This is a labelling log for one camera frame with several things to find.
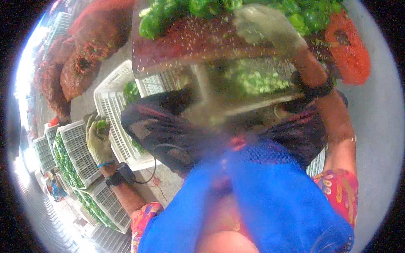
blue mesh apron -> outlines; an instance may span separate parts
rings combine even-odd
[[[285,148],[261,141],[195,166],[166,210],[149,221],[138,252],[195,252],[205,207],[214,199],[213,179],[223,174],[230,178],[242,220],[261,253],[351,249],[350,224]]]

plastic crate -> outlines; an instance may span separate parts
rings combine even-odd
[[[81,120],[59,127],[57,133],[60,133],[62,137],[63,144],[77,175],[84,186],[89,187],[92,182],[101,176],[101,170],[97,168],[97,164],[87,148],[86,123]]]
[[[94,102],[98,114],[111,122],[109,139],[118,161],[127,163],[132,171],[136,171],[154,166],[154,159],[149,153],[139,153],[121,125],[121,112],[125,108],[123,90],[129,81],[135,81],[131,60],[123,62],[104,79],[94,91]]]
[[[52,146],[53,146],[53,142],[55,141],[56,132],[58,130],[58,127],[59,127],[59,125],[55,125],[55,126],[50,127],[45,130],[45,136],[47,138],[49,149],[51,150],[51,155],[53,157],[53,160],[55,161],[56,167],[58,166],[58,162],[56,160],[55,151],[53,150]]]
[[[316,176],[324,170],[326,151],[327,147],[323,148],[321,152],[315,157],[315,159],[312,160],[311,164],[307,167],[306,170],[308,176]]]
[[[52,29],[49,33],[48,39],[45,44],[45,53],[43,57],[43,61],[45,61],[49,48],[51,47],[52,43],[55,41],[56,37],[61,34],[66,34],[68,29],[71,25],[71,16],[69,13],[59,12],[55,18],[55,22],[53,23]]]
[[[79,190],[80,194],[88,194],[104,212],[104,214],[117,226],[119,232],[125,234],[131,225],[131,218],[122,207],[113,189],[100,178],[87,190]]]
[[[56,174],[58,180],[61,182],[63,190],[65,190],[65,192],[67,194],[71,195],[73,193],[73,189],[68,183],[65,182],[65,179],[63,178],[62,171],[58,171],[55,174]]]
[[[51,150],[45,136],[37,138],[33,141],[35,153],[39,160],[41,172],[45,174],[51,169],[55,168],[55,162],[51,155]]]
[[[144,79],[135,79],[141,97],[180,89],[175,76],[182,70],[183,68],[176,68]]]
[[[90,214],[89,214],[89,212],[86,210],[86,209],[84,209],[84,207],[83,206],[80,206],[80,212],[83,214],[83,216],[84,216],[84,218],[85,218],[85,220],[87,221],[87,222],[90,222],[92,225],[97,225],[97,224],[99,224]]]

gloved hand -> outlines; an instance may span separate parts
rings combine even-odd
[[[108,122],[104,126],[104,130],[99,130],[97,126],[102,125],[102,123],[99,124],[101,120],[105,120],[105,117],[97,115],[94,118],[94,115],[92,115],[86,127],[87,148],[97,165],[115,161],[111,143],[108,139],[110,123]]]
[[[279,10],[261,4],[249,4],[234,10],[237,34],[248,43],[269,40],[281,55],[291,57],[307,43]]]

colorful clothing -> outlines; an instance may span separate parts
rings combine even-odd
[[[357,218],[357,194],[358,182],[356,176],[352,173],[338,169],[324,171],[314,177],[314,182],[319,186],[325,194],[329,203],[336,211],[344,217],[350,225],[354,228]],[[222,188],[227,187],[227,182],[223,184]],[[203,234],[210,234],[213,232],[231,230],[237,231],[244,236],[250,238],[250,235],[241,220],[240,212],[237,209],[236,202],[228,196],[222,198],[222,201],[214,207],[211,213],[217,213],[212,217],[208,226],[203,230]],[[152,202],[145,205],[140,213],[132,221],[132,248],[131,253],[137,253],[139,242],[141,241],[142,234],[148,224],[148,221],[161,213],[163,206],[157,202]],[[344,246],[341,252],[349,252],[353,241],[350,240],[348,245]]]

black pants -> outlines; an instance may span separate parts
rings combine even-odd
[[[124,130],[172,171],[188,173],[202,159],[218,157],[231,135],[199,129],[180,117],[194,102],[190,89],[142,98],[121,114]],[[323,122],[311,106],[256,138],[272,139],[286,147],[305,169],[326,145]]]

